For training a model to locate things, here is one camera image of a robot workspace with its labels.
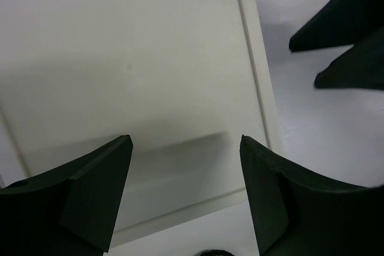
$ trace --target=black object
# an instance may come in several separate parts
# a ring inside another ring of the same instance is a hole
[[[234,255],[224,250],[210,250],[210,251],[204,252],[200,256],[234,256]]]
[[[109,250],[133,144],[97,150],[0,189],[2,255],[102,255]]]
[[[332,61],[314,81],[318,89],[384,90],[384,26]]]
[[[241,164],[260,255],[382,255],[384,186],[319,175],[243,136]]]
[[[362,40],[384,26],[384,0],[330,0],[289,42],[292,52]]]

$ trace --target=white tray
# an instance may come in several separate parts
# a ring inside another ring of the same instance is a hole
[[[1,1],[25,177],[132,136],[113,245],[245,200],[242,134],[280,149],[254,0]]]

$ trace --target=gray surface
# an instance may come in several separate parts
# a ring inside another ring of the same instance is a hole
[[[314,90],[348,47],[289,53],[289,38],[329,0],[256,1],[286,156],[334,179],[384,183],[384,93]]]

